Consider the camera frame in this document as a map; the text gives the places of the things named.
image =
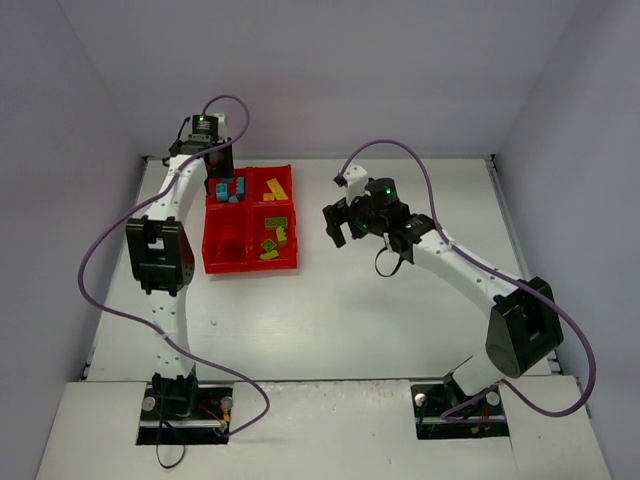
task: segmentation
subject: screw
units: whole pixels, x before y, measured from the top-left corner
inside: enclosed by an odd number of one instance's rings
[[[225,422],[224,420],[220,420],[220,425],[213,427],[213,429],[217,432],[224,432],[227,429],[228,425],[227,422]]]
[[[427,396],[424,393],[418,393],[413,397],[413,402],[416,404],[416,407],[421,407],[426,401]]]
[[[153,397],[145,397],[144,400],[142,400],[142,410],[144,410],[145,412],[152,411],[155,406],[156,399]]]
[[[230,411],[233,408],[233,398],[222,397],[222,399],[220,400],[220,405],[222,405],[222,408],[224,408],[227,412]]]
[[[497,407],[498,405],[500,405],[500,395],[498,395],[496,392],[487,393],[486,400],[487,403],[492,407]]]

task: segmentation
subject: green block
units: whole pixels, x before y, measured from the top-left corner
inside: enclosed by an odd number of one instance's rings
[[[283,227],[276,228],[276,238],[278,239],[279,247],[284,247],[287,244],[287,234],[284,233]]]
[[[287,217],[270,217],[264,219],[265,230],[275,230],[278,227],[286,229],[289,226]]]
[[[277,250],[271,250],[270,252],[263,253],[263,254],[260,255],[260,258],[262,260],[273,260],[274,258],[278,258],[278,251]]]
[[[274,242],[273,240],[271,240],[270,238],[267,238],[264,242],[262,242],[262,249],[265,252],[270,252],[272,251],[274,248],[276,248],[278,245],[276,245],[276,242]]]

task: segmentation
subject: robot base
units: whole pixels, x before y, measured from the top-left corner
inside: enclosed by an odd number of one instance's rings
[[[177,414],[171,403],[149,385],[140,411],[137,445],[226,445],[231,422],[233,390],[230,386],[199,385],[197,402],[187,413]],[[160,428],[160,413],[166,424]]]
[[[456,419],[477,420],[477,423],[456,424],[454,419],[445,421],[440,418],[444,412],[458,402],[454,392],[442,383],[425,383],[411,386],[413,415],[418,440],[443,440],[453,438],[508,437],[506,423],[483,423],[486,418],[505,420],[502,400],[498,392],[492,392],[488,400],[456,415]]]

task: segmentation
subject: black bracket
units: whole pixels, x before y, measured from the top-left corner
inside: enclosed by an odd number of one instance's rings
[[[551,287],[541,278],[523,283],[553,300]],[[518,378],[562,343],[560,320],[551,308],[521,289],[494,300],[487,355],[506,376]]]
[[[147,216],[131,218],[126,227],[133,276],[149,295],[154,290],[175,297],[193,279],[195,259],[181,222]]]
[[[195,374],[184,378],[163,378],[156,373],[151,379],[153,393],[157,399],[164,398],[167,418],[188,416],[198,404],[198,379]]]

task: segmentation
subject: red plastic tray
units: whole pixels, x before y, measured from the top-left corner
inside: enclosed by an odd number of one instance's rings
[[[209,180],[202,240],[202,259],[205,272],[235,273],[260,270],[280,270],[298,267],[298,237],[296,211],[293,203],[291,165],[282,167],[246,167],[235,171],[228,185],[229,195],[235,194],[235,181],[244,177],[245,199],[238,203],[218,202],[215,191],[219,179]],[[271,193],[267,180],[276,178],[288,200],[264,202],[263,194]],[[279,256],[262,260],[262,242],[276,241],[275,232],[264,228],[268,217],[287,217],[287,245],[277,247]]]

